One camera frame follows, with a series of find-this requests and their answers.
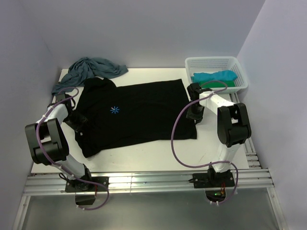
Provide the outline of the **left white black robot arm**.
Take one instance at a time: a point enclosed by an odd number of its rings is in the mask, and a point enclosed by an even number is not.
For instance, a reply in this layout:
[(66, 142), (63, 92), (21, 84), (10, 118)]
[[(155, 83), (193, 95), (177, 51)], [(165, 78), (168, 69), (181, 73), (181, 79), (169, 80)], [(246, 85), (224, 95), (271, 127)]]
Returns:
[(88, 119), (74, 110), (75, 100), (62, 92), (47, 108), (47, 114), (36, 123), (25, 127), (32, 160), (35, 164), (58, 168), (60, 179), (78, 191), (89, 191), (94, 186), (89, 169), (70, 155), (69, 145), (61, 129), (66, 123), (76, 134), (89, 127)]

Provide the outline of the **black t shirt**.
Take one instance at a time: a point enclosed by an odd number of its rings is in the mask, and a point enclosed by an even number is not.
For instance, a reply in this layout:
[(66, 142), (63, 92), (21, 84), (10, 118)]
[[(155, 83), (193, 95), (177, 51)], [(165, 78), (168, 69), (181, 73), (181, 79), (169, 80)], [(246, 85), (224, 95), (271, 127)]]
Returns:
[(84, 82), (76, 111), (89, 120), (75, 140), (85, 158), (102, 150), (156, 140), (196, 139), (193, 120), (183, 114), (189, 103), (181, 79), (116, 86), (109, 79)]

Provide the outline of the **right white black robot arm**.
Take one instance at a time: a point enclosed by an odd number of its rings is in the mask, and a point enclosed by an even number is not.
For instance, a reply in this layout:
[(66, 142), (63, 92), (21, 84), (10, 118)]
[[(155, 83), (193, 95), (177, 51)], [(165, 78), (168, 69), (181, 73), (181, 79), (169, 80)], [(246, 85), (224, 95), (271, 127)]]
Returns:
[(215, 94), (212, 89), (205, 89), (199, 83), (188, 86), (188, 93), (193, 105), (188, 108), (186, 118), (196, 124), (203, 119), (205, 109), (217, 116), (217, 136), (220, 145), (213, 161), (218, 162), (209, 166), (207, 173), (194, 176), (194, 183), (202, 187), (217, 187), (235, 185), (231, 172), (231, 162), (238, 149), (251, 136), (251, 127), (245, 104), (230, 102)]

